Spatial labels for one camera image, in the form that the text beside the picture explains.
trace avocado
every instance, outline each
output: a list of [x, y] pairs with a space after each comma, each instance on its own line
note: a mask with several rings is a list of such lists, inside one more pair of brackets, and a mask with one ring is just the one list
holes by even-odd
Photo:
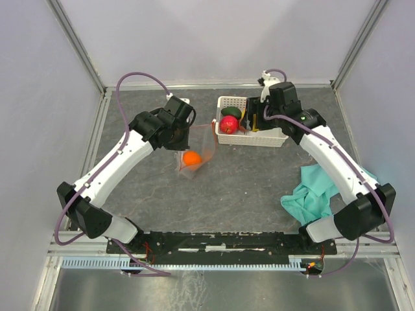
[[241, 119], [241, 117], [242, 117], [242, 111], [241, 111], [241, 110], [239, 110], [239, 108], [238, 108], [238, 107], [233, 107], [233, 106], [223, 108], [223, 109], [220, 111], [220, 113], [221, 113], [224, 117], [225, 117], [225, 116], [227, 116], [227, 115], [232, 115], [232, 116], [234, 116], [237, 120], [240, 120], [240, 119]]

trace plastic bag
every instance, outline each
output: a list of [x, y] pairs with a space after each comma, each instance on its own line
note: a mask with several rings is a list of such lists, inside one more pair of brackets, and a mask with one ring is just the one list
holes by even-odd
[[179, 151], [176, 154], [177, 157], [177, 171], [179, 174], [192, 179], [196, 171], [208, 162], [216, 151], [217, 138], [215, 135], [215, 122], [213, 120], [211, 124], [192, 126], [189, 132], [189, 150], [197, 152], [202, 158], [200, 164], [186, 165], [183, 161], [183, 155], [186, 151]]

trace apple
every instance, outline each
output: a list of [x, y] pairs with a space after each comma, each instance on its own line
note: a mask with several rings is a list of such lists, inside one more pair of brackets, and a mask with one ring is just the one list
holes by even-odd
[[227, 115], [220, 120], [219, 128], [226, 134], [233, 134], [238, 129], [238, 120], [233, 115]]

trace white basket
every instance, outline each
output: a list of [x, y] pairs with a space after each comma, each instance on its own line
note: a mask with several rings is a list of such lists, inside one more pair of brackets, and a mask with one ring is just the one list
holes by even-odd
[[244, 146], [262, 146], [262, 147], [281, 147], [288, 136], [284, 135], [281, 128], [273, 128], [272, 130], [246, 132], [237, 131], [233, 134], [224, 134], [219, 130], [220, 111], [225, 107], [238, 107], [241, 111], [245, 109], [246, 97], [221, 96], [218, 98], [218, 106], [216, 111], [215, 132], [218, 135], [220, 144], [240, 144]]

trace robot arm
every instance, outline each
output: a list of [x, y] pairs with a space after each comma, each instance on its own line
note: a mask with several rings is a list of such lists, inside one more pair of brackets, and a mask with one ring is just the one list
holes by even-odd
[[[302, 109], [296, 89], [291, 82], [265, 84], [267, 91], [260, 98], [249, 98], [251, 106], [263, 118], [263, 124], [281, 127], [305, 151], [312, 155], [338, 187], [346, 207], [334, 216], [316, 220], [300, 228], [310, 243], [344, 236], [355, 240], [385, 222], [381, 207], [368, 185], [382, 201], [388, 215], [396, 192], [390, 184], [379, 185], [339, 145], [326, 121], [314, 109]], [[287, 119], [312, 129], [311, 135]]]
[[[164, 108], [152, 112], [144, 111], [130, 123], [130, 133], [125, 147], [120, 150], [124, 136], [114, 148], [85, 176], [70, 185], [63, 182], [57, 190], [62, 208], [75, 193], [85, 186], [82, 194], [67, 211], [67, 216], [88, 237], [106, 236], [122, 243], [129, 243], [141, 236], [142, 230], [130, 220], [112, 215], [102, 209], [107, 197], [115, 186], [141, 160], [155, 149], [164, 147], [168, 150], [185, 150], [188, 148], [189, 127], [196, 117], [192, 106], [172, 96]], [[88, 180], [103, 163], [118, 153], [112, 162], [91, 182]]]

